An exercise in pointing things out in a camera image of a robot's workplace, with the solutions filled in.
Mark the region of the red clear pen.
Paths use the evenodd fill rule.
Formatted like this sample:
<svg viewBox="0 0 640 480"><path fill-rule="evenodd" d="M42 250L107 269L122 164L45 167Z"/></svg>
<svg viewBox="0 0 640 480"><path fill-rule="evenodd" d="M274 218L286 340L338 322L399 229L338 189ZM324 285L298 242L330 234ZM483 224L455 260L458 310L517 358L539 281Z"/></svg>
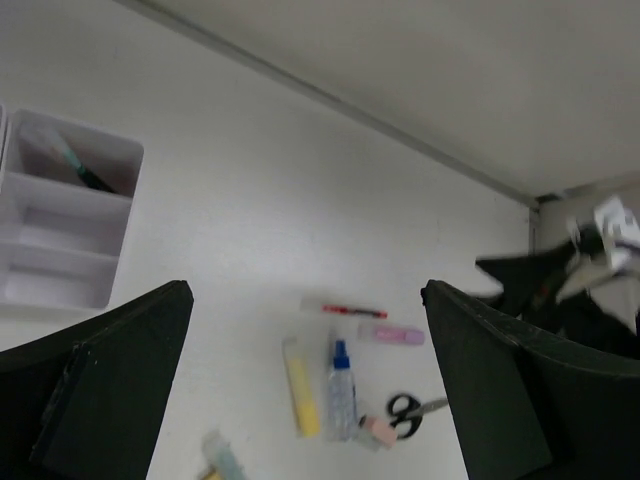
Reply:
<svg viewBox="0 0 640 480"><path fill-rule="evenodd" d="M330 302L324 299L303 299L301 301L301 308L303 310L322 312L325 314L339 316L366 317L379 320L386 320L389 318L389 313L382 309L376 309L367 306L357 306L341 302Z"/></svg>

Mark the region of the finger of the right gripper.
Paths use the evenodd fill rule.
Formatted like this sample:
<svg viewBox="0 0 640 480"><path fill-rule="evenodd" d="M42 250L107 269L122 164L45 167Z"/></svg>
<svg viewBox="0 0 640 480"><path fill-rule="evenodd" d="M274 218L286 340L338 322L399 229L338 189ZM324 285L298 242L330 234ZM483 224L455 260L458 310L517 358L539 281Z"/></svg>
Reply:
<svg viewBox="0 0 640 480"><path fill-rule="evenodd" d="M555 304L574 256L573 244L561 244L538 253L477 258L476 267L496 280L502 292L476 299L513 317L535 318Z"/></svg>

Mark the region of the green black pen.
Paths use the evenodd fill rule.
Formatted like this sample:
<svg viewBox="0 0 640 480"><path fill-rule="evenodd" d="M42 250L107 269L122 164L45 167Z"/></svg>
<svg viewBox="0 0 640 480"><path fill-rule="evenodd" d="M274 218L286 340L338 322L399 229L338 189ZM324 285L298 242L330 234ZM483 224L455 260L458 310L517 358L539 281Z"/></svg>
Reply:
<svg viewBox="0 0 640 480"><path fill-rule="evenodd" d="M42 127L40 133L51 157L69 167L85 186L90 189L115 194L115 190L111 186L85 166L56 130Z"/></svg>

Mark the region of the yellow highlighter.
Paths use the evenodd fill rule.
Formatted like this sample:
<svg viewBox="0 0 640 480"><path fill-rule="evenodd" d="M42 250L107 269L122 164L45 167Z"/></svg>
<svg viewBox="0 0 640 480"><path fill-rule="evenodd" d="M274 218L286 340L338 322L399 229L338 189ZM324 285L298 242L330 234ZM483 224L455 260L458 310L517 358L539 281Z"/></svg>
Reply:
<svg viewBox="0 0 640 480"><path fill-rule="evenodd" d="M295 337L283 341L283 358L299 434L304 438L314 437L320 433L321 424L306 357Z"/></svg>

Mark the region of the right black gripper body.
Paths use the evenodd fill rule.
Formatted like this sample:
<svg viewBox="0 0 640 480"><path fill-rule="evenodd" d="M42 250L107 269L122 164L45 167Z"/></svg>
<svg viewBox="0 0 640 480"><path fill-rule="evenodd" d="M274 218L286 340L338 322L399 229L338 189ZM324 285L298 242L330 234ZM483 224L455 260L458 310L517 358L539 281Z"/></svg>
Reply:
<svg viewBox="0 0 640 480"><path fill-rule="evenodd" d="M571 279L575 256L566 268L568 278L555 295L555 304L535 318L522 318L529 324L554 334L560 334L576 343L596 350L628 358L639 356L639 313L634 313L634 324L629 325L620 316L608 311L593 298L593 291L607 285L630 280L639 284L639 269L634 276L617 276L608 280L585 282Z"/></svg>

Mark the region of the pink highlighter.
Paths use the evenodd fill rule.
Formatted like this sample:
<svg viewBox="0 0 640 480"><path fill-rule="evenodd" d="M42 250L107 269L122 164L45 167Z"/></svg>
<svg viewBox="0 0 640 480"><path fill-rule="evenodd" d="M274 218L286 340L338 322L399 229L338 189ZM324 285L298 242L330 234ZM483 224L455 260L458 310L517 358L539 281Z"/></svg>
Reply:
<svg viewBox="0 0 640 480"><path fill-rule="evenodd" d="M390 324L361 324L358 338L388 345L420 346L425 343L423 330Z"/></svg>

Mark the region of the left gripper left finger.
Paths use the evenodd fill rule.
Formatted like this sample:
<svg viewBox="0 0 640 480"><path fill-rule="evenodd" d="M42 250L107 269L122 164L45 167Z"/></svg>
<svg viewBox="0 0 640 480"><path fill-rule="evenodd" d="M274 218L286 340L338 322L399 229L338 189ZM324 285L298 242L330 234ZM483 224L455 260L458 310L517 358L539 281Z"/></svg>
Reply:
<svg viewBox="0 0 640 480"><path fill-rule="evenodd" d="M145 478L192 309L174 280L3 351L2 478Z"/></svg>

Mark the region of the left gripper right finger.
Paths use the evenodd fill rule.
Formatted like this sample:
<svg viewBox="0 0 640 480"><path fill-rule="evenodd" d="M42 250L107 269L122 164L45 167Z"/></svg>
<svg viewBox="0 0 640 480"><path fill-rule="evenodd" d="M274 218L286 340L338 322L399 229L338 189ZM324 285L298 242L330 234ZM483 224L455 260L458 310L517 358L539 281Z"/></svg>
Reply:
<svg viewBox="0 0 640 480"><path fill-rule="evenodd" d="M421 296L469 478L638 478L638 361L504 315L443 281Z"/></svg>

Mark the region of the green highlighter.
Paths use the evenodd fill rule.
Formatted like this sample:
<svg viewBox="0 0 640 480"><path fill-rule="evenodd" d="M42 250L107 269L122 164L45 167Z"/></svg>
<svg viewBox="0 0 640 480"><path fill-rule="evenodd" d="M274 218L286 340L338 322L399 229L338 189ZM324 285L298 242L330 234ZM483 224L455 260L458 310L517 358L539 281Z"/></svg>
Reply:
<svg viewBox="0 0 640 480"><path fill-rule="evenodd" d="M204 438L202 451L209 468L204 479L248 479L230 443L219 431L213 431Z"/></svg>

